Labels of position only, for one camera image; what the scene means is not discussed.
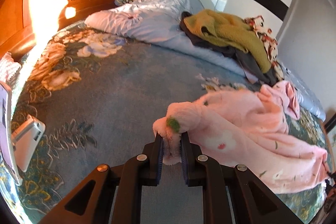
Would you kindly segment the dark grey garment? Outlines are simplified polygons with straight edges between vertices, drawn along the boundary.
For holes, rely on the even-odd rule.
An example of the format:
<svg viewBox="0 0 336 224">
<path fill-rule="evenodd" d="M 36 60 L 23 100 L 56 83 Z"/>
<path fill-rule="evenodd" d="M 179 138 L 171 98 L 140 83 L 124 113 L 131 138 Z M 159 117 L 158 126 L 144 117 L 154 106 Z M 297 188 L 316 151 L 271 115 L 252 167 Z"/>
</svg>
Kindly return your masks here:
<svg viewBox="0 0 336 224">
<path fill-rule="evenodd" d="M 245 70 L 246 74 L 248 72 L 252 73 L 254 76 L 257 77 L 258 80 L 264 82 L 265 84 L 273 86 L 275 83 L 278 82 L 274 69 L 271 68 L 266 73 L 262 73 L 261 69 L 259 68 L 259 65 L 257 64 L 256 60 L 254 59 L 254 57 L 252 56 L 250 52 L 244 53 L 243 51 L 235 47 L 232 47 L 232 46 L 226 46 L 226 47 L 215 46 L 199 38 L 198 36 L 192 34 L 188 30 L 186 24 L 183 21 L 185 18 L 189 16 L 192 16 L 192 14 L 187 11 L 184 11 L 181 14 L 181 21 L 179 24 L 179 28 L 191 40 L 191 43 L 193 44 L 193 46 L 206 48 L 208 50 L 221 53 L 224 57 L 229 57 L 229 58 L 234 59 Z"/>
</svg>

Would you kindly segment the light blue floral quilt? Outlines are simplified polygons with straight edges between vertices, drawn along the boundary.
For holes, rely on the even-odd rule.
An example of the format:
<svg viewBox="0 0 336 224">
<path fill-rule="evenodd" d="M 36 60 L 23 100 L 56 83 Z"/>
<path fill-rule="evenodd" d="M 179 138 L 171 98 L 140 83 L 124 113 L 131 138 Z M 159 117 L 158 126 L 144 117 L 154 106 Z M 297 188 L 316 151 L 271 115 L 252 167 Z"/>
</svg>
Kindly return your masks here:
<svg viewBox="0 0 336 224">
<path fill-rule="evenodd" d="M 110 34 L 134 38 L 199 58 L 264 84 L 252 73 L 246 74 L 234 59 L 193 46 L 191 40 L 179 28 L 181 14 L 187 11 L 194 15 L 204 9 L 200 0 L 134 0 L 133 3 L 95 12 L 85 19 L 85 24 Z M 282 64 L 280 66 L 284 80 L 290 81 L 298 92 L 300 106 L 317 118 L 325 119 L 326 114 L 314 93 L 288 68 Z"/>
</svg>

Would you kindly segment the red white patterned garment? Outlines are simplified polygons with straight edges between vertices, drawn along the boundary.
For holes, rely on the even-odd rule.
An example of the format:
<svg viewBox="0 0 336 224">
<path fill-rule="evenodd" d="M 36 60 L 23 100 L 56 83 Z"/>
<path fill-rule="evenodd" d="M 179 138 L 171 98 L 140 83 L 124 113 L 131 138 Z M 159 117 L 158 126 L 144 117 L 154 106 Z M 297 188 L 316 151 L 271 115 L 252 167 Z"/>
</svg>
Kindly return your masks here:
<svg viewBox="0 0 336 224">
<path fill-rule="evenodd" d="M 248 24 L 255 35 L 263 43 L 264 49 L 268 60 L 271 63 L 271 67 L 274 69 L 275 76 L 279 81 L 284 80 L 284 73 L 280 64 L 277 61 L 278 56 L 278 42 L 272 36 L 272 29 L 265 25 L 264 18 L 262 15 L 256 16 L 254 18 L 245 18 L 244 22 Z"/>
</svg>

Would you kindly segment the pink fleece garment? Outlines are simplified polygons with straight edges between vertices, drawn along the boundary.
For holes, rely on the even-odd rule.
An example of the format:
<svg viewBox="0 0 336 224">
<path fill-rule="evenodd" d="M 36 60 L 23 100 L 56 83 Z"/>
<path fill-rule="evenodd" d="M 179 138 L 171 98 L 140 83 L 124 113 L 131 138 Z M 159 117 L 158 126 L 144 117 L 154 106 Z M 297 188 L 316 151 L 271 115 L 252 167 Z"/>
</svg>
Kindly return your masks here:
<svg viewBox="0 0 336 224">
<path fill-rule="evenodd" d="M 297 193 L 327 179 L 327 151 L 291 136 L 287 117 L 299 119 L 299 104 L 291 83 L 281 81 L 257 92 L 228 88 L 172 103 L 153 131 L 163 137 L 167 165 L 181 161 L 186 132 L 220 164 L 244 164 L 274 193 Z"/>
</svg>

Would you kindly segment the black speaker box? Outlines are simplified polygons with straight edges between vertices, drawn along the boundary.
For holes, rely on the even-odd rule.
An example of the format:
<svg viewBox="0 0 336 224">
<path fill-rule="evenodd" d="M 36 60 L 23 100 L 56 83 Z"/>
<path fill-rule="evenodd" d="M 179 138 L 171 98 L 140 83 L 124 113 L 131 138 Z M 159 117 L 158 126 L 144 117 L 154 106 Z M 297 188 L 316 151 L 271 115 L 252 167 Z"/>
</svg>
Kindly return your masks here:
<svg viewBox="0 0 336 224">
<path fill-rule="evenodd" d="M 336 113 L 325 123 L 324 128 L 326 133 L 330 133 L 336 126 Z"/>
</svg>

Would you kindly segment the olive green garment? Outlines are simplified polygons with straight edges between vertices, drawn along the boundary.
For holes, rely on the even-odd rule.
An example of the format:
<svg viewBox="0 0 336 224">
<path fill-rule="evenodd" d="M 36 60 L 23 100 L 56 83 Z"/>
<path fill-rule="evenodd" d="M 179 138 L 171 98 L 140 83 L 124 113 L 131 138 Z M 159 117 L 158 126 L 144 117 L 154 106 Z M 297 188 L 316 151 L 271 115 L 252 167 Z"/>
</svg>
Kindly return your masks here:
<svg viewBox="0 0 336 224">
<path fill-rule="evenodd" d="M 232 46 L 251 53 L 262 73 L 271 68 L 263 43 L 250 26 L 236 15 L 204 9 L 182 19 L 195 36 L 218 47 Z"/>
</svg>

